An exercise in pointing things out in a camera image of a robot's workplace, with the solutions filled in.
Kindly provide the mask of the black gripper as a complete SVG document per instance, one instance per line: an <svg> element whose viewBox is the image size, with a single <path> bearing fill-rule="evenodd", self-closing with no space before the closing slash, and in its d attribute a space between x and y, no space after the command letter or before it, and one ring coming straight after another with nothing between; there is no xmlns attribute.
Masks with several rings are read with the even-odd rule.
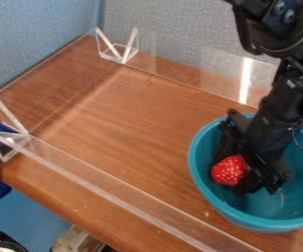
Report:
<svg viewBox="0 0 303 252"><path fill-rule="evenodd" d="M239 196L255 193L263 188L270 194L277 194L291 179L291 172L283 153L263 153L254 146L246 133L252 119L236 109L228 110L228 115L219 124L222 137L218 141L214 163L232 155L240 155L248 165L248 173L236 185Z"/></svg>

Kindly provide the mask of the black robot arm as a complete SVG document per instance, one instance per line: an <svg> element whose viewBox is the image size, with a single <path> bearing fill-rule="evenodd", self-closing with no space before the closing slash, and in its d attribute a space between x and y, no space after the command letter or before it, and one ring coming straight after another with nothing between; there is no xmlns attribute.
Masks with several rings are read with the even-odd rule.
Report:
<svg viewBox="0 0 303 252"><path fill-rule="evenodd" d="M250 171L235 186L244 195L279 192L291 179L285 159L303 129L303 0L224 0L235 13L244 49L281 60L271 91L250 119L228 111L216 160L242 155Z"/></svg>

